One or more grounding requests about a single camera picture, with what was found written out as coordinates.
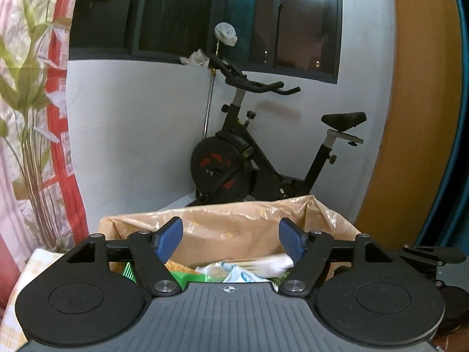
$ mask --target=orange wooden surface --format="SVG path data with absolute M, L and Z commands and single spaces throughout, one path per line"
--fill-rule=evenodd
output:
M 456 0 L 395 0 L 396 60 L 388 119 L 355 226 L 383 246 L 413 243 L 448 161 L 461 96 Z

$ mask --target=window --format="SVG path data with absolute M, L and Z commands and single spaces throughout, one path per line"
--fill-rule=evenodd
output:
M 213 53 L 222 21 L 238 41 L 219 52 L 243 70 L 336 83 L 341 0 L 77 0 L 70 58 L 178 62 Z

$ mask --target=gray plastic base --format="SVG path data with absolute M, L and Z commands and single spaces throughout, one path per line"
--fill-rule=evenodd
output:
M 298 298 L 270 283 L 191 283 L 154 300 L 140 321 L 94 346 L 54 348 L 30 342 L 21 352 L 369 352 L 326 329 Z M 388 352 L 435 352 L 424 342 Z
M 448 286 L 457 286 L 469 292 L 469 258 L 463 263 L 447 263 L 437 268 L 437 279 Z

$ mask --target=bike seat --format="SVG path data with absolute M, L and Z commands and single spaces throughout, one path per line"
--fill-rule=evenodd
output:
M 323 115 L 321 122 L 332 127 L 339 132 L 347 131 L 352 127 L 356 127 L 366 121 L 364 112 L 349 112 L 347 114 L 328 114 Z

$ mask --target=red and white curtain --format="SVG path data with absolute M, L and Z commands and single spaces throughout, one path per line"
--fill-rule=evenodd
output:
M 65 79 L 75 0 L 0 0 L 0 319 L 32 251 L 88 235 Z

